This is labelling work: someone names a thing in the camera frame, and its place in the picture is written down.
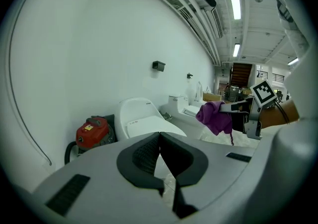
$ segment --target vacuum hose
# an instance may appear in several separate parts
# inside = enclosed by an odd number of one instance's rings
[[[64,155],[64,164],[65,165],[70,162],[70,154],[71,154],[71,150],[74,146],[76,146],[76,141],[70,142],[68,147],[66,147],[66,151],[65,151],[65,155]]]

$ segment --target red vacuum cleaner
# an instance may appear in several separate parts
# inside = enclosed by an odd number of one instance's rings
[[[76,140],[69,143],[66,148],[64,163],[67,164],[70,162],[71,150],[76,145],[79,148],[78,155],[80,155],[92,148],[111,144],[114,140],[114,131],[105,118],[88,118],[76,131]]]

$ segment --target white toilet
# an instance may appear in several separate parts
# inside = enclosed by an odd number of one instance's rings
[[[154,132],[172,132],[186,136],[180,128],[167,122],[150,100],[141,97],[119,103],[115,113],[115,130],[118,141]],[[165,179],[169,173],[167,165],[159,155],[155,177]]]
[[[200,123],[196,118],[201,105],[205,101],[195,101],[194,105],[189,105],[187,95],[173,94],[169,96],[168,104],[161,107],[163,113],[167,112],[172,116],[171,123],[179,127],[188,137],[199,139],[205,125]]]

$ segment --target black cable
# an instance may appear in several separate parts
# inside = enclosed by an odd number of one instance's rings
[[[76,146],[76,141],[70,142],[68,144],[68,147],[66,147],[65,155],[64,155],[64,164],[65,165],[70,162],[71,150],[74,146]]]
[[[286,122],[287,124],[289,124],[289,119],[288,119],[288,116],[286,115],[284,109],[283,109],[276,101],[274,101],[274,104],[275,104],[275,106],[278,108],[278,110],[282,113],[285,122]]]
[[[281,114],[283,115],[285,122],[288,123],[288,117],[285,116],[285,113],[283,112],[282,107],[278,106],[277,102],[274,102],[274,104],[278,108],[278,110],[281,112]]]
[[[280,109],[282,110],[282,112],[284,113],[286,119],[287,119],[287,123],[290,123],[288,115],[286,114],[285,110],[282,108],[282,106],[277,102],[277,105],[280,107]]]
[[[17,111],[18,111],[19,117],[20,117],[20,119],[21,119],[21,121],[22,121],[22,123],[23,123],[23,125],[24,125],[24,127],[25,127],[25,129],[26,129],[26,131],[28,132],[30,138],[33,140],[33,142],[36,144],[36,146],[40,149],[40,151],[41,151],[41,152],[45,155],[45,157],[48,159],[48,161],[49,161],[49,163],[50,163],[50,166],[52,166],[52,162],[51,162],[50,158],[45,154],[45,152],[43,152],[43,150],[40,148],[40,146],[38,145],[38,143],[35,141],[35,139],[33,138],[32,134],[30,133],[30,131],[29,131],[29,129],[28,129],[28,127],[27,127],[27,125],[26,125],[26,123],[25,123],[25,121],[24,121],[22,115],[21,115],[20,109],[19,109],[18,104],[17,104],[17,102],[16,102],[16,98],[15,98],[15,94],[14,94],[14,90],[13,90],[13,84],[12,84],[12,76],[11,76],[11,45],[12,45],[12,39],[13,39],[14,29],[15,29],[15,27],[16,27],[16,23],[17,23],[17,21],[18,21],[18,18],[19,18],[19,16],[20,16],[21,10],[22,10],[22,8],[23,8],[25,2],[26,2],[26,0],[23,1],[22,6],[20,7],[20,10],[19,10],[19,12],[18,12],[18,14],[17,14],[17,17],[16,17],[15,22],[14,22],[14,25],[13,25],[12,33],[11,33],[11,38],[10,38],[10,44],[9,44],[9,59],[8,59],[8,60],[9,60],[9,61],[8,61],[8,63],[9,63],[8,65],[9,65],[10,87],[11,87],[11,92],[12,92],[13,101],[14,101],[14,103],[15,103],[15,107],[16,107],[16,109],[17,109]]]

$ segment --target brown box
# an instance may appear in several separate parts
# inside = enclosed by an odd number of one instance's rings
[[[221,95],[211,94],[211,93],[204,93],[203,94],[204,101],[220,101],[222,100]]]
[[[242,93],[245,95],[249,95],[249,94],[252,94],[252,91],[250,89],[247,89],[247,90],[243,90]]]

